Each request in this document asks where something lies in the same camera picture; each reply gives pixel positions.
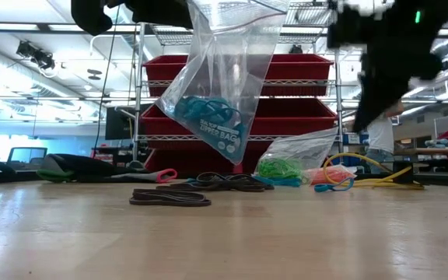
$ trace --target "yellow rope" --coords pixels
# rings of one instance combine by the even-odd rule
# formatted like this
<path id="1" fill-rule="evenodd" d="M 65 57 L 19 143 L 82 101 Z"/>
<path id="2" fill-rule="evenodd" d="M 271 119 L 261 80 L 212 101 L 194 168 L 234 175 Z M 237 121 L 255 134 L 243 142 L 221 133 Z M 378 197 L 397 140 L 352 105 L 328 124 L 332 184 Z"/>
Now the yellow rope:
<path id="1" fill-rule="evenodd" d="M 333 159 L 337 159 L 342 156 L 353 156 L 353 157 L 356 157 L 359 159 L 363 159 L 368 163 L 372 163 L 372 164 L 378 166 L 379 168 L 386 169 L 386 167 L 382 166 L 377 161 L 370 159 L 366 156 L 361 156 L 361 155 L 358 155 L 355 153 L 350 153 L 350 152 L 339 153 L 339 154 L 334 155 L 334 156 L 330 157 L 329 159 L 327 159 L 327 161 L 323 165 L 324 176 L 332 184 L 338 184 L 339 182 L 336 182 L 329 177 L 329 175 L 327 174 L 327 166 L 330 164 L 331 161 L 333 161 Z M 411 169 L 412 169 L 411 166 L 407 167 L 407 168 L 405 168 L 397 173 L 393 173 L 390 176 L 385 177 L 383 179 L 357 180 L 354 184 L 354 187 L 400 187 L 400 188 L 405 188 L 405 189 L 409 189 L 409 190 L 424 190 L 425 188 L 421 184 L 416 183 L 416 182 L 414 182 L 413 184 L 396 184 L 393 182 L 394 178 L 401 176 L 402 174 L 408 172 Z"/>

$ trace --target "clear plastic bag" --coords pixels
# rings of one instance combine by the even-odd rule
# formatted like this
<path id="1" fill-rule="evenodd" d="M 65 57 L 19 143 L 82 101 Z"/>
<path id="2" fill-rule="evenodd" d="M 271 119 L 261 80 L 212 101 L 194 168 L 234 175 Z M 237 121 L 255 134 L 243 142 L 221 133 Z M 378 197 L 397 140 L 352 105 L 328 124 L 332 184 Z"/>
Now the clear plastic bag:
<path id="1" fill-rule="evenodd" d="M 328 166 L 326 168 L 327 175 L 335 182 L 342 182 L 347 178 L 357 177 L 357 175 L 354 174 L 356 171 L 357 168 L 353 170 L 348 167 L 342 166 L 341 164 Z M 324 168 L 309 169 L 306 170 L 306 173 L 309 174 L 311 185 L 331 184 L 331 182 L 326 178 L 326 175 L 324 174 Z"/>
<path id="2" fill-rule="evenodd" d="M 276 139 L 259 159 L 255 173 L 265 178 L 309 178 L 305 170 L 319 168 L 333 146 L 338 128 Z"/>
<path id="3" fill-rule="evenodd" d="M 187 1 L 190 54 L 156 105 L 238 164 L 289 0 L 209 2 Z"/>

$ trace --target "person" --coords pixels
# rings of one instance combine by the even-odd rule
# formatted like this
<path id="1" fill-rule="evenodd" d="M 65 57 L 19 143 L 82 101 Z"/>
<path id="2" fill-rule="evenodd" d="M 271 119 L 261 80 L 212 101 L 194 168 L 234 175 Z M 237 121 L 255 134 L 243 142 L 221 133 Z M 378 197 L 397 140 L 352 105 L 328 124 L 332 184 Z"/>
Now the person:
<path id="1" fill-rule="evenodd" d="M 404 112 L 404 105 L 399 100 L 397 104 L 374 120 L 368 127 L 369 148 L 366 156 L 378 163 L 391 162 L 394 160 L 394 128 L 391 117 L 398 116 Z M 383 172 L 378 166 L 370 164 L 371 174 Z"/>

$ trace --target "white shirt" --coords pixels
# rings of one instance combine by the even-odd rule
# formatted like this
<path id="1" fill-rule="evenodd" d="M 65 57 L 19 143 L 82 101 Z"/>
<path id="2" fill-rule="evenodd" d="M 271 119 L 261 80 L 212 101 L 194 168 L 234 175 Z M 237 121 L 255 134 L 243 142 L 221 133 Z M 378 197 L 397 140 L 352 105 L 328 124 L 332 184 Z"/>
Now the white shirt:
<path id="1" fill-rule="evenodd" d="M 394 153 L 394 126 L 389 117 L 378 117 L 368 127 L 369 148 Z"/>

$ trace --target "blue rubber band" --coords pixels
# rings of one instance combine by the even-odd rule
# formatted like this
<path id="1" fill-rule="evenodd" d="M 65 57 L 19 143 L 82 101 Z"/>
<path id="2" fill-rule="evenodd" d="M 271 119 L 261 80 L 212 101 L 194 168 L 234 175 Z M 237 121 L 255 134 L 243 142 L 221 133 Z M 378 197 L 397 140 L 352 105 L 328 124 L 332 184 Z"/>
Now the blue rubber band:
<path id="1" fill-rule="evenodd" d="M 337 188 L 339 186 L 341 186 L 344 182 L 346 181 L 350 181 L 350 183 L 348 184 L 347 187 L 344 188 Z M 348 191 L 350 190 L 352 187 L 354 187 L 354 183 L 355 180 L 354 178 L 347 178 L 345 180 L 343 180 L 342 182 L 338 183 L 338 184 L 317 184 L 314 186 L 314 190 L 316 192 L 325 192 L 325 191 Z"/>

